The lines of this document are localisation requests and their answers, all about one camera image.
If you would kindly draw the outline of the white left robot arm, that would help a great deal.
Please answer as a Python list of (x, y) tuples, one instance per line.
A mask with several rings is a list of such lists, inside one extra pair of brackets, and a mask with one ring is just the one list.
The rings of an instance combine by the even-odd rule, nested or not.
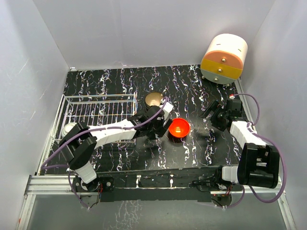
[(70, 131), (59, 143), (59, 150), (69, 169), (80, 178), (79, 184), (87, 191), (94, 191), (99, 186), (99, 179), (90, 163), (94, 150), (122, 140), (161, 138), (172, 124), (170, 113), (173, 108), (164, 98), (160, 105), (153, 105), (147, 111), (136, 113), (120, 122), (102, 126), (71, 124)]

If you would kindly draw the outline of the white ceramic bowl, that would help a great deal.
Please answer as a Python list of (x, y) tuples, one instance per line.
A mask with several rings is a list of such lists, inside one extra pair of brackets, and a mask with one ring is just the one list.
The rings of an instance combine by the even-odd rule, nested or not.
[(159, 127), (164, 127), (168, 120), (169, 120), (169, 115), (167, 115), (167, 116), (165, 116), (165, 115), (159, 116), (157, 118), (158, 126)]

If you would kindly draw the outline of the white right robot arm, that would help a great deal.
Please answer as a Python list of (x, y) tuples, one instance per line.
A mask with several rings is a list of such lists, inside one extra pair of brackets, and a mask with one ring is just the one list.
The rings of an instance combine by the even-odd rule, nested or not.
[(213, 101), (201, 117), (209, 115), (211, 125), (220, 131), (227, 130), (242, 148), (238, 165), (219, 166), (215, 171), (214, 186), (219, 190), (225, 190), (230, 184), (275, 188), (278, 184), (279, 152), (256, 136), (244, 115), (242, 102), (228, 99), (226, 105), (221, 105)]

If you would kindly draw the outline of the brown patterned ceramic bowl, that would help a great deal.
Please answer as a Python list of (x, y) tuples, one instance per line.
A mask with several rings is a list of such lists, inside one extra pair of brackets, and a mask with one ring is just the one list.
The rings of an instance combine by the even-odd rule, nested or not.
[(145, 111), (151, 110), (152, 107), (154, 110), (160, 109), (160, 106), (163, 105), (164, 102), (164, 95), (162, 93), (150, 92), (144, 99)]

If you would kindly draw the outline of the blue floral porcelain bowl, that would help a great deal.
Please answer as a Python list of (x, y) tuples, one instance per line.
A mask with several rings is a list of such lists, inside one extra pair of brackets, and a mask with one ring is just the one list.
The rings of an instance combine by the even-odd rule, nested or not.
[(61, 130), (61, 137), (63, 138), (63, 137), (65, 137), (72, 129), (73, 129), (73, 127), (76, 125), (77, 123), (75, 123), (75, 122), (71, 122), (71, 123), (68, 123), (68, 124), (66, 124), (63, 128), (62, 128), (62, 130)]

